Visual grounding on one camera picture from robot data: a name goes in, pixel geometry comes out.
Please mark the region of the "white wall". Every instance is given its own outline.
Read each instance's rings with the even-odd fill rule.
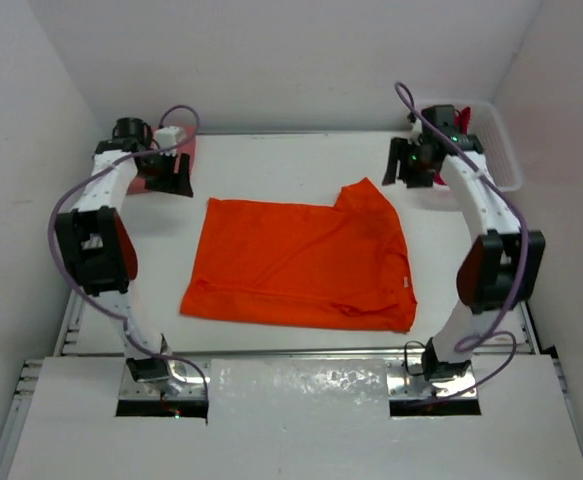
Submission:
[[[100,134],[24,0],[0,0],[0,431],[22,360],[51,352],[66,300],[48,213]]]
[[[498,106],[526,175],[516,200],[547,239],[531,307],[583,433],[583,1],[545,2]]]
[[[99,120],[176,101],[208,129],[390,128],[420,97],[491,98],[541,0],[29,0]]]

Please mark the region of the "orange shirt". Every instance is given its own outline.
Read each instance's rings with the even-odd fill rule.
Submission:
[[[333,207],[210,199],[180,312],[407,332],[412,285],[398,215],[365,178]]]

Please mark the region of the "metal frame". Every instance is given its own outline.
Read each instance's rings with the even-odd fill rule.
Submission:
[[[582,454],[583,458],[583,443],[582,443],[583,436],[582,432],[580,431],[578,422],[576,421],[573,401],[571,400],[571,394],[569,393],[569,389],[567,387],[567,380],[564,376],[564,372],[562,371],[562,365],[560,364],[560,360],[554,358],[553,367],[555,368],[555,374],[558,377],[558,381],[560,382],[560,388],[562,389],[562,395],[564,396],[564,403],[567,406],[567,411],[569,412],[569,419],[571,420],[571,426],[573,427],[573,431],[575,432],[575,438],[578,440],[578,446],[580,447],[580,453]]]
[[[84,302],[75,294],[71,292],[69,301],[67,303],[67,309],[62,320],[62,325],[60,327],[60,336],[56,342],[55,350],[53,355],[56,357],[61,356],[121,356],[121,353],[115,354],[80,354],[76,353],[75,345],[78,341],[78,336],[80,335],[80,315],[82,313],[82,307]],[[535,339],[535,331],[530,320],[529,313],[527,311],[526,303],[521,303],[520,305],[522,311],[522,317],[524,318],[524,324],[522,325],[522,330],[526,334],[526,343],[518,344],[518,354],[535,354],[539,353],[538,342]],[[194,356],[215,356],[215,357],[225,357],[225,356],[267,356],[267,355],[291,355],[297,357],[297,355],[311,355],[315,357],[316,355],[323,355],[325,358],[330,358],[331,355],[339,354],[345,355],[348,358],[359,358],[359,355],[369,355],[369,354],[380,354],[383,352],[395,353],[401,350],[400,345],[388,346],[388,347],[374,347],[374,348],[353,348],[353,349],[335,349],[335,350],[252,350],[252,351],[219,351],[219,352],[196,352]],[[507,345],[483,345],[475,350],[475,353],[486,353],[486,354],[506,354],[509,353],[511,349]]]
[[[0,480],[6,480],[18,448],[24,422],[29,413],[33,392],[38,381],[42,360],[27,360],[20,373],[18,385],[13,395],[11,409],[0,435]]]

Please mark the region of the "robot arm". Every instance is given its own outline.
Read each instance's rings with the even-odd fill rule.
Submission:
[[[156,132],[162,149],[177,145],[184,131],[167,127]],[[135,278],[138,261],[119,213],[129,184],[137,176],[145,178],[146,187],[192,196],[189,158],[177,150],[148,155],[135,162],[116,161],[130,152],[148,150],[153,136],[145,122],[124,118],[116,123],[112,139],[100,142],[93,157],[92,175],[112,168],[92,181],[70,212],[62,213],[55,232],[67,271],[91,297],[119,318],[113,326],[124,344],[127,366],[135,381],[145,382],[168,394],[176,394],[185,380],[183,366],[161,360],[146,352],[168,355],[163,335],[150,322],[138,294]],[[179,160],[179,171],[175,172]],[[140,345],[144,351],[136,348]]]
[[[435,173],[439,172],[462,210],[473,242],[456,278],[459,300],[423,353],[422,368],[427,380],[464,374],[473,352],[458,351],[457,345],[467,337],[483,338],[489,333],[513,287],[520,258],[520,222],[480,179],[486,176],[493,182],[484,149],[475,135],[460,133],[454,112],[452,105],[441,105],[425,109],[422,114],[466,153],[478,172],[413,118],[411,137],[394,138],[391,142],[383,182],[394,183],[397,173],[407,188],[431,187]],[[512,308],[531,296],[544,245],[542,233],[529,232],[524,277]]]

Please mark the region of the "white surface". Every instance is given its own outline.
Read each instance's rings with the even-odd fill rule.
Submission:
[[[527,182],[515,199],[547,240],[532,311],[583,434],[583,3],[545,2],[498,106]]]
[[[67,287],[46,220],[99,133],[26,3],[0,0],[0,430],[22,361],[52,351]]]
[[[47,359],[9,478],[583,480],[548,357],[483,386],[481,416],[400,419],[376,360],[304,362],[213,361],[205,426],[115,418],[122,359]]]
[[[137,283],[149,320],[176,351],[395,347],[426,342],[457,301],[455,276],[471,245],[459,211],[436,210],[437,192],[383,187],[402,222],[418,300],[409,335],[286,328],[201,320],[180,315],[210,196],[333,205],[340,188],[368,176],[382,179],[390,133],[202,136],[192,174],[193,199],[150,193],[128,197],[122,219],[136,247]],[[521,314],[504,327],[522,342]],[[77,353],[122,352],[109,321],[88,307]],[[493,342],[499,344],[498,338]]]
[[[187,102],[242,132],[395,128],[398,79],[490,100],[540,2],[29,0],[104,127]]]

